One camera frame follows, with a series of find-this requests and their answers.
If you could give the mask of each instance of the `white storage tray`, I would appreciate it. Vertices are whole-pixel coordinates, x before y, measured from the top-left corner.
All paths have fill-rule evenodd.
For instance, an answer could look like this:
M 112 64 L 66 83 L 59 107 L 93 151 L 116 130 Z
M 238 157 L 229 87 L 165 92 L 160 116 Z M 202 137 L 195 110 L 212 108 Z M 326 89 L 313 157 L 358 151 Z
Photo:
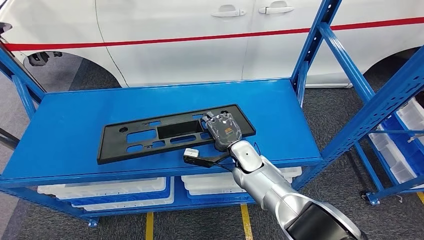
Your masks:
M 410 130 L 424 130 L 424 108 L 417 102 L 415 97 L 402 106 L 397 115 Z M 418 138 L 424 145 L 424 136 Z
M 383 130 L 383 127 L 379 125 L 377 130 Z M 400 184 L 417 177 L 404 155 L 389 135 L 386 133 L 370 133 L 368 136 L 377 150 L 381 153 L 390 167 L 390 171 Z
M 109 195 L 135 194 L 163 191 L 166 177 L 118 181 L 98 181 L 74 184 L 39 186 L 39 194 L 55 195 L 58 199 L 78 199 Z
M 286 167 L 279 169 L 284 178 L 292 183 L 294 177 L 302 174 L 302 167 Z M 230 172 L 186 175 L 181 176 L 184 187 L 191 195 L 209 195 L 209 194 L 226 194 L 226 193 L 244 193 L 234 181 Z
M 87 211 L 99 211 L 99 210 L 110 210 L 110 209 L 124 209 L 124 208 L 135 208 L 135 207 L 146 207 L 172 204 L 174 202 L 174 177 L 170 178 L 170 190 L 169 197 L 159 199 L 147 199 L 139 201 L 122 201 L 122 202 L 110 202 L 110 203 L 99 203 L 90 205 L 72 205 L 77 208 L 84 208 Z

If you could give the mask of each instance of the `black plastic panel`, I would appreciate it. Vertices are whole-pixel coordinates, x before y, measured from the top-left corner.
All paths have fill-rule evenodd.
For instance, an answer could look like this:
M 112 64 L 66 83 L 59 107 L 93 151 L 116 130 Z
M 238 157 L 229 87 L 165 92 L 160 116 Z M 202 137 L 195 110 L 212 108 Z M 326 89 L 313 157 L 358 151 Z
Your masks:
M 209 111 L 214 115 L 223 111 L 231 113 L 243 137 L 256 134 L 237 104 L 109 124 L 104 126 L 101 134 L 97 163 L 108 164 L 211 144 L 214 140 L 207 136 L 209 131 L 203 127 L 200 119 Z

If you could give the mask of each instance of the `blue metal shelf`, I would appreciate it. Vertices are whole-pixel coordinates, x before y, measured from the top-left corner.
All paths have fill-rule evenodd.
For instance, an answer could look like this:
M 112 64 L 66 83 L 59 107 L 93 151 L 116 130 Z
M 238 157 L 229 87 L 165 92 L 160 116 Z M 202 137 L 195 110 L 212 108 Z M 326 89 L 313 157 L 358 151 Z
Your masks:
M 306 166 L 303 174 L 293 181 L 295 189 L 305 186 L 355 145 L 378 188 L 377 192 L 367 194 L 372 203 L 379 203 L 379 198 L 385 196 L 410 191 L 410 188 L 424 183 L 424 175 L 384 188 L 358 141 L 423 88 L 424 47 L 380 91 L 374 93 L 330 28 L 341 2 L 321 2 L 291 78 L 46 93 L 0 44 L 0 71 L 15 84 L 31 119 L 0 175 L 0 192 L 84 219 L 89 226 L 97 226 L 100 216 L 240 204 L 242 202 L 193 204 L 179 177 L 176 177 L 175 201 L 172 204 L 96 212 L 72 207 L 27 188 L 220 173 L 223 171 L 220 167 L 185 164 L 182 150 L 97 165 L 98 144 L 102 127 L 106 124 L 234 103 L 241 107 L 257 131 L 255 136 L 246 140 L 256 142 L 276 167 Z M 364 106 L 319 152 L 301 106 L 307 72 L 323 40 L 346 72 Z M 33 100 L 39 104 L 37 109 Z M 217 155 L 212 144 L 198 149 L 206 156 Z M 223 164 L 233 166 L 231 160 Z
M 217 93 L 231 94 L 205 97 Z M 96 157 L 106 124 L 233 103 L 256 128 L 257 134 L 246 139 L 256 142 L 271 162 L 284 166 L 293 160 L 297 166 L 309 166 L 321 159 L 288 79 L 47 93 L 0 185 L 17 179 L 25 179 L 25 184 L 15 181 L 13 187 L 223 172 L 220 167 L 184 163 L 183 149 L 104 165 L 98 165 Z M 213 144 L 197 149 L 205 156 L 219 154 Z M 223 164 L 230 166 L 232 160 Z

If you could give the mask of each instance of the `rectangular cutout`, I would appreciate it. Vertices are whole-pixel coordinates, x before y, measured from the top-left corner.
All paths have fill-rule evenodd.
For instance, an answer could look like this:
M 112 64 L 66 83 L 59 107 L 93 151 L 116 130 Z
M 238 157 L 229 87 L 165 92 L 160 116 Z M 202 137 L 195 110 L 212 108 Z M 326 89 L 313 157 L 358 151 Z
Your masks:
M 143 145 L 134 145 L 126 149 L 128 153 L 140 152 L 143 149 Z
M 152 122 L 148 123 L 149 126 L 157 126 L 157 125 L 160 125 L 160 124 L 161 124 L 161 121 L 152 121 Z
M 150 129 L 146 131 L 139 131 L 128 134 L 126 136 L 126 142 L 130 144 L 154 138 L 156 138 L 156 130 Z
M 206 140 L 206 139 L 211 139 L 212 137 L 211 135 L 209 135 L 208 132 L 203 132 L 203 133 L 200 133 L 200 138 Z
M 197 115 L 193 115 L 193 119 L 201 119 L 203 117 L 203 114 L 197 114 Z
M 203 129 L 198 120 L 157 127 L 157 135 L 159 136 L 159 139 L 167 139 L 201 132 L 203 132 Z
M 154 142 L 151 144 L 151 146 L 152 146 L 152 148 L 165 147 L 165 141 L 164 141 L 164 140 L 162 140 L 162 141 L 154 141 Z
M 172 144 L 182 144 L 182 143 L 188 143 L 194 140 L 196 140 L 195 135 L 188 135 L 188 136 L 180 136 L 180 137 L 172 138 L 170 142 Z

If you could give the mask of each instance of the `blue shelf surface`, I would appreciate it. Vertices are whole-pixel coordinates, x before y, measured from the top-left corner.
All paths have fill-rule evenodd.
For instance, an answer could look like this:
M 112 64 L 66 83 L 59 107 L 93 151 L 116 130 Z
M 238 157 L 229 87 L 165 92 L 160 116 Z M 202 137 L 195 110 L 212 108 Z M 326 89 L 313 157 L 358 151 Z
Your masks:
M 184 188 L 184 183 L 181 180 L 181 177 L 179 176 L 175 177 L 174 187 L 175 187 L 174 201 L 173 203 L 170 203 L 170 204 L 142 206 L 142 207 L 128 207 L 128 208 L 118 208 L 118 209 L 99 210 L 99 211 L 84 211 L 83 216 L 91 218 L 91 217 L 122 215 L 122 214 L 136 214 L 136 213 L 148 213 L 148 212 L 164 212 L 164 211 L 175 211 L 175 210 L 226 207 L 226 206 L 234 206 L 234 205 L 240 205 L 240 204 L 255 203 L 253 200 L 193 203 L 192 200 L 188 198 L 187 196 L 187 190 Z
M 256 128 L 247 137 L 277 167 L 322 161 L 289 79 L 48 93 L 10 158 L 0 185 L 22 187 L 219 173 L 186 164 L 184 150 L 121 162 L 96 162 L 104 125 L 238 104 Z M 195 147 L 220 154 L 213 144 Z M 231 167 L 231 159 L 222 162 Z

